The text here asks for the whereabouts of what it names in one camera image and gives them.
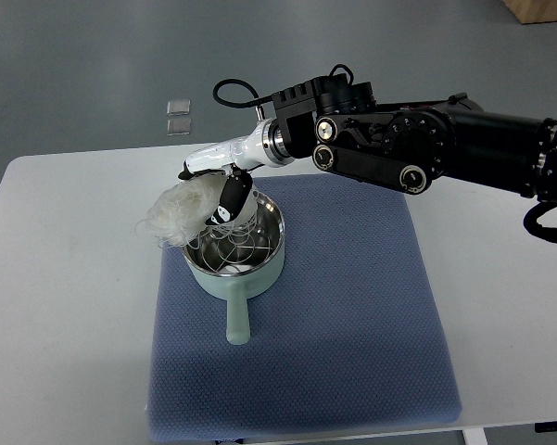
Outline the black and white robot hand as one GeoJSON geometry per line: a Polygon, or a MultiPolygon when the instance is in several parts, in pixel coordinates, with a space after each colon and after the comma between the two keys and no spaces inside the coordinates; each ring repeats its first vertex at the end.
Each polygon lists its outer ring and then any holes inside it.
{"type": "Polygon", "coordinates": [[[252,170],[283,167],[290,161],[279,151],[282,144],[274,140],[277,134],[276,120],[259,121],[252,134],[201,148],[186,158],[179,173],[182,181],[208,173],[227,177],[217,208],[206,220],[207,226],[230,223],[238,217],[253,185],[252,170]]]}

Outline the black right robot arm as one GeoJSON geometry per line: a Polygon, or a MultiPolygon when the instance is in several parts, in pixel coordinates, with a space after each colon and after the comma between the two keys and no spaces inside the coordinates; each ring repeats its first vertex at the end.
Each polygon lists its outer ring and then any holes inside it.
{"type": "Polygon", "coordinates": [[[557,244],[540,223],[557,208],[557,120],[489,113],[466,94],[442,101],[380,104],[369,83],[338,64],[251,104],[273,106],[265,147],[280,158],[309,158],[324,172],[410,195],[447,176],[535,198],[523,225],[557,244]]]}

